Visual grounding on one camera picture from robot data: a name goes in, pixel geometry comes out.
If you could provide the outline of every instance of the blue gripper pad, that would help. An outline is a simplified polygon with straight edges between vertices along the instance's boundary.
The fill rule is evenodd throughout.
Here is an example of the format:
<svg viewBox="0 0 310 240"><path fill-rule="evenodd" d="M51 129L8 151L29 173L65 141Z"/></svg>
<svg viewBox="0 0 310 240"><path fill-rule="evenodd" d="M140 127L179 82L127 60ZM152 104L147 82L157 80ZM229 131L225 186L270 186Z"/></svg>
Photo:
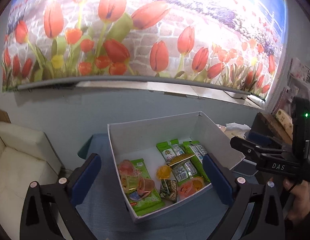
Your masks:
<svg viewBox="0 0 310 240"><path fill-rule="evenodd" d="M203 168L222 203L231 207L234 203L232 186L208 154L203 157Z"/></svg>
<svg viewBox="0 0 310 240"><path fill-rule="evenodd" d="M99 155L95 155L74 183L74 186L71 189L71 204L73 207L82 204L96 176L98 175L101 166L101 157Z"/></svg>

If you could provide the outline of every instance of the candy package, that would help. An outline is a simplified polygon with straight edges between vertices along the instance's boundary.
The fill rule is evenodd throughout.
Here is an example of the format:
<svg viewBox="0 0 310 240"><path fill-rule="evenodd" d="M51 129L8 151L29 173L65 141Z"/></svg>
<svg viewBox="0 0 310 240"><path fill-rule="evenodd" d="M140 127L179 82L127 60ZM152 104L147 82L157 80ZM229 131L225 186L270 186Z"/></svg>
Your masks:
<svg viewBox="0 0 310 240"><path fill-rule="evenodd" d="M156 147L167 163L169 163L172 158L184 154L183 149L178 145L178 139L158 143L156 144ZM178 186L180 186L192 177L200 176L194 165L189 160L183 165L173 166L172 173L176 178Z"/></svg>
<svg viewBox="0 0 310 240"><path fill-rule="evenodd" d="M210 182L208 176L203 169L203 157L207 153L206 149L199 143L199 141L183 142L182 148L187 153L194 153L195 156L190 158L191 163L195 166L198 172L202 175L205 181Z"/></svg>

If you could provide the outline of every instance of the green snack package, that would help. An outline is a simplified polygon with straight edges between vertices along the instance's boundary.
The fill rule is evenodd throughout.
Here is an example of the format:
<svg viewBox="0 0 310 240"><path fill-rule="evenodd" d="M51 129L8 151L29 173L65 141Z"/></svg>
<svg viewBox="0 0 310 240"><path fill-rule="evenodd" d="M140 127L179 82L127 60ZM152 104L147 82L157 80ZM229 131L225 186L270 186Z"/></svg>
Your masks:
<svg viewBox="0 0 310 240"><path fill-rule="evenodd" d="M141 176L151 179L146 169L144 159L133 160L130 162L140 171ZM128 192L126 196L137 216L146 215L165 206L165 203L162 201L156 189L153 189L151 193L144 198L140 197L136 190Z"/></svg>
<svg viewBox="0 0 310 240"><path fill-rule="evenodd" d="M172 158L185 153L183 149L178 145L178 139L158 143L156 144L156 147L160 151L166 162L169 162ZM188 181L192 177L200 176L191 161L187 161L183 165L173 166L172 173L177 180L178 186Z"/></svg>
<svg viewBox="0 0 310 240"><path fill-rule="evenodd" d="M193 165L196 167L196 169L199 171L199 173L202 175L202 177L210 182L208 176L206 175L204 169L203 169L203 157L207 153L206 149L199 143L199 141L187 141L183 142L182 148L187 153L194 153L195 156L190 158Z"/></svg>

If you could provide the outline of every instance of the barcode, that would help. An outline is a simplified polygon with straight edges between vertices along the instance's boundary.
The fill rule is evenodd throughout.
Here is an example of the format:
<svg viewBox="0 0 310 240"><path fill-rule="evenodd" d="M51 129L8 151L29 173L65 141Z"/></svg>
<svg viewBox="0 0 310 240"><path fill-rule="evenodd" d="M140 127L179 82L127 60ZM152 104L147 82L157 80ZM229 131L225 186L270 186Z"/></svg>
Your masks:
<svg viewBox="0 0 310 240"><path fill-rule="evenodd" d="M183 172L183 173L177 175L177 176L176 176L176 179L177 179L178 182L181 182L182 180L187 179L187 174L186 174L186 172Z"/></svg>

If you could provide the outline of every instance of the metal screw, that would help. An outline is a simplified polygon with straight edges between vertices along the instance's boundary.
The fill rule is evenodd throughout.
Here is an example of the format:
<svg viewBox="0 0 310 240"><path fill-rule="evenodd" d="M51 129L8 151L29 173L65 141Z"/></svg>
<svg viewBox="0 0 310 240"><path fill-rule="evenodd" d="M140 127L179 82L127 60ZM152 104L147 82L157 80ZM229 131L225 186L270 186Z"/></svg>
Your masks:
<svg viewBox="0 0 310 240"><path fill-rule="evenodd" d="M58 180L58 183L59 184L65 184L67 182L67 179L66 178L60 178L59 180Z"/></svg>
<svg viewBox="0 0 310 240"><path fill-rule="evenodd" d="M37 186L37 182L36 181L33 181L31 184L30 184L31 187L36 187Z"/></svg>
<svg viewBox="0 0 310 240"><path fill-rule="evenodd" d="M274 187L275 186L274 182L272 182L272 181L268 181L267 185L270 186L270 187Z"/></svg>
<svg viewBox="0 0 310 240"><path fill-rule="evenodd" d="M246 182L246 179L244 179L243 177L238 177L237 182L240 184L244 184Z"/></svg>

